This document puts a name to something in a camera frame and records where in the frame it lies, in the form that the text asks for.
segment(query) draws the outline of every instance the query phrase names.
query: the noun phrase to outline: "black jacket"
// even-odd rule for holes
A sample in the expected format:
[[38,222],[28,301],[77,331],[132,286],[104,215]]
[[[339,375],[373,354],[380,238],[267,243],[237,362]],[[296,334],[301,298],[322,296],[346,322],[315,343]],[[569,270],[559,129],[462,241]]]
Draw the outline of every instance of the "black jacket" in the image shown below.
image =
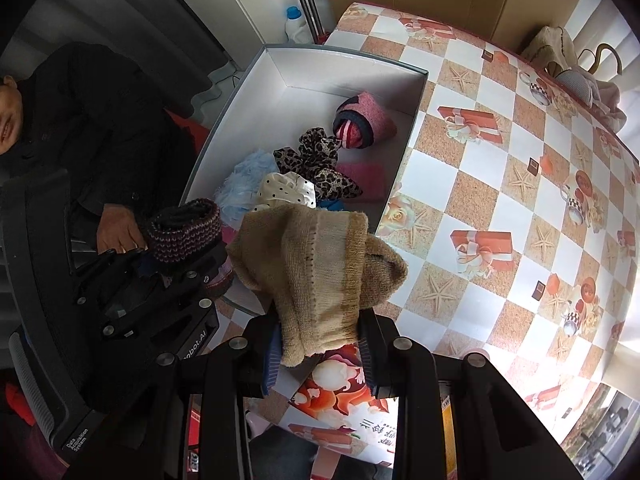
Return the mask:
[[[105,46],[69,43],[18,83],[24,123],[20,139],[0,156],[10,176],[43,165],[70,173],[71,200],[100,215],[105,203],[139,216],[159,205],[159,177],[175,171],[172,157],[186,136],[162,109],[162,97],[131,60]],[[177,202],[194,162],[193,143],[180,175]]]

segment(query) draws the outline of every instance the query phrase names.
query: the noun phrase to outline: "gray curtain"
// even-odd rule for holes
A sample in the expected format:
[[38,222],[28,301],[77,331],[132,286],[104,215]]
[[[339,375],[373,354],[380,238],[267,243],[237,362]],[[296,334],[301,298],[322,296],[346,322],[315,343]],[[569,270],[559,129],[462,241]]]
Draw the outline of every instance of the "gray curtain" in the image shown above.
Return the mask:
[[104,44],[134,60],[183,117],[193,114],[193,96],[212,86],[209,73],[229,62],[178,0],[37,0],[0,57],[0,73],[26,78],[69,41]]

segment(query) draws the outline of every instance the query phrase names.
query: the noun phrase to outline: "ear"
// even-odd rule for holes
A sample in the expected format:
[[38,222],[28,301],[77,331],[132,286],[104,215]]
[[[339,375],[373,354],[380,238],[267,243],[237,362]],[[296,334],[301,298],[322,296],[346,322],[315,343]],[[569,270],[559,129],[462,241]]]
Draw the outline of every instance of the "ear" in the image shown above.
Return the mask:
[[15,79],[14,79],[13,77],[11,77],[10,75],[6,75],[6,76],[4,76],[4,79],[2,80],[2,82],[3,82],[5,85],[7,85],[7,86],[9,86],[9,87],[13,88],[14,90],[18,88],[18,85],[17,85],[17,83],[15,82]]

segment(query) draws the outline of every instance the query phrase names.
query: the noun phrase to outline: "blue bottle cap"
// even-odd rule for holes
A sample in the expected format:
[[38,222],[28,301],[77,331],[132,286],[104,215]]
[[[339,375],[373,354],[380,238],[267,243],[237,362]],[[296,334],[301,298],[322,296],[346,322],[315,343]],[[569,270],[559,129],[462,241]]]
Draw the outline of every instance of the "blue bottle cap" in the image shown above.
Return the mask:
[[296,6],[289,7],[289,9],[287,9],[287,18],[290,20],[296,20],[300,16],[302,16],[302,12],[300,12],[300,9]]

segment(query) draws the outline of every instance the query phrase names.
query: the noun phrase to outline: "curtain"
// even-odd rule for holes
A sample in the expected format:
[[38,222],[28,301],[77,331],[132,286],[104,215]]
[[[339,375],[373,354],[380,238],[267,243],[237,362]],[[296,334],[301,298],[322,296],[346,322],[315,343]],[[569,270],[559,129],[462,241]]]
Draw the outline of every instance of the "curtain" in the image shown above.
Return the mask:
[[[616,58],[610,51],[602,54],[594,74],[600,81],[611,81],[620,88],[620,109],[626,114],[625,126],[618,137],[635,156],[640,156],[640,43],[611,0],[580,0],[564,26],[574,38],[576,54],[588,48],[595,52],[601,43],[616,49],[622,61],[622,74],[616,73]],[[589,69],[594,58],[589,52],[580,56],[580,65]]]
[[[28,77],[69,41],[104,44],[134,60],[183,117],[193,114],[194,95],[212,87],[208,75],[231,66],[181,0],[37,0],[0,57],[0,71]],[[207,92],[219,94],[215,86]]]

